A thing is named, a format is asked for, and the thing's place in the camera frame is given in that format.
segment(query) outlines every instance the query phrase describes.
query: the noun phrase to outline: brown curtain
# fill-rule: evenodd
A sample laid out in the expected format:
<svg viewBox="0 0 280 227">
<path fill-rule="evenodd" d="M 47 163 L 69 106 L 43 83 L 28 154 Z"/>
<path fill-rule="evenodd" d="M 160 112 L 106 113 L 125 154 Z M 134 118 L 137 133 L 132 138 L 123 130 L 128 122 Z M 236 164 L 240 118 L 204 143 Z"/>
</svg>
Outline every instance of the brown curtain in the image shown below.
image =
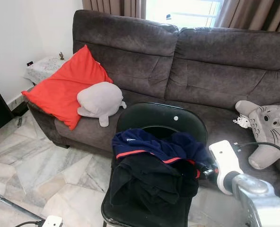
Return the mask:
<svg viewBox="0 0 280 227">
<path fill-rule="evenodd" d="M 146 0 L 82 0 L 83 9 L 145 19 Z"/>
<path fill-rule="evenodd" d="M 280 0 L 224 0 L 215 27 L 280 32 Z"/>
</svg>

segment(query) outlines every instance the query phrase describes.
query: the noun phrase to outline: window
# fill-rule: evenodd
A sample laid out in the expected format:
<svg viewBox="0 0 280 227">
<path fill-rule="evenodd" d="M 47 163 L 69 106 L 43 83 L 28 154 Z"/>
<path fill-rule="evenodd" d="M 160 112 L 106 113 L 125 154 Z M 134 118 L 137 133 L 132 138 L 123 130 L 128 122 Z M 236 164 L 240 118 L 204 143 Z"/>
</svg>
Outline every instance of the window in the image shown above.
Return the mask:
<svg viewBox="0 0 280 227">
<path fill-rule="evenodd" d="M 213 27 L 223 0 L 147 0 L 146 19 L 179 27 Z"/>
</svg>

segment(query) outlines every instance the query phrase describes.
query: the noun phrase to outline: navy blue jacket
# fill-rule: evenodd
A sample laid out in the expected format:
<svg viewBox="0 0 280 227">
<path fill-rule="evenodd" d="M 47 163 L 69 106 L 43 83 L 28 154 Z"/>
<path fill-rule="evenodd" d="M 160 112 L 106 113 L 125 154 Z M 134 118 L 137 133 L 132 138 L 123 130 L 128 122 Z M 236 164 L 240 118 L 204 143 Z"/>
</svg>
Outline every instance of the navy blue jacket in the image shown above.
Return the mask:
<svg viewBox="0 0 280 227">
<path fill-rule="evenodd" d="M 205 146 L 186 132 L 173 133 L 169 138 L 157 139 L 143 129 L 129 129 L 117 133 L 112 141 L 116 158 L 148 152 L 166 164 L 179 159 L 208 165 Z"/>
</svg>

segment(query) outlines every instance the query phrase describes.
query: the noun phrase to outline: sofa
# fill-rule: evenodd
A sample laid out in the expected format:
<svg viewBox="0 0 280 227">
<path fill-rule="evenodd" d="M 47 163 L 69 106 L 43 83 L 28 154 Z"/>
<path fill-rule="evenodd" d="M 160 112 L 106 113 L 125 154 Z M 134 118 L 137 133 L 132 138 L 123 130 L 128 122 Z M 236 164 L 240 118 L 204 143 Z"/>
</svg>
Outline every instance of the sofa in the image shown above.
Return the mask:
<svg viewBox="0 0 280 227">
<path fill-rule="evenodd" d="M 78 10 L 73 20 L 73 52 L 86 44 L 123 93 L 127 106 L 153 102 L 182 107 L 206 125 L 207 146 L 228 140 L 253 142 L 249 129 L 232 122 L 235 103 L 280 103 L 280 33 L 230 28 L 183 28 L 143 19 Z M 27 100 L 46 136 L 58 146 L 96 147 L 110 155 L 120 109 L 101 127 L 82 117 L 74 130 Z M 270 182 L 280 196 L 275 165 L 253 169 L 248 157 L 256 147 L 238 152 L 247 174 Z M 201 185 L 214 187 L 207 181 Z"/>
</svg>

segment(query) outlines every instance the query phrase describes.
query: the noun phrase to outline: power cord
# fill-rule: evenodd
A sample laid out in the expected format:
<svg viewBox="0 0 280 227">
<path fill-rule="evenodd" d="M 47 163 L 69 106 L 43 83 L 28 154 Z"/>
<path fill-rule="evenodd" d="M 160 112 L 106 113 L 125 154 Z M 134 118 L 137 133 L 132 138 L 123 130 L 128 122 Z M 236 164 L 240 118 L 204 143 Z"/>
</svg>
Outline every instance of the power cord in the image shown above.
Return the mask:
<svg viewBox="0 0 280 227">
<path fill-rule="evenodd" d="M 245 147 L 248 145 L 269 145 L 269 146 L 275 147 L 276 149 L 278 149 L 280 151 L 280 147 L 278 145 L 276 145 L 274 143 L 268 143 L 268 142 L 250 142 L 250 143 L 243 143 L 243 144 L 234 143 L 234 145 L 238 148 Z"/>
<path fill-rule="evenodd" d="M 38 227 L 42 227 L 44 225 L 44 222 L 45 220 L 40 220 L 40 221 L 26 221 L 24 223 L 21 223 L 15 227 L 20 227 L 20 226 L 24 226 L 24 225 L 27 225 L 27 224 L 35 224 L 37 225 Z"/>
</svg>

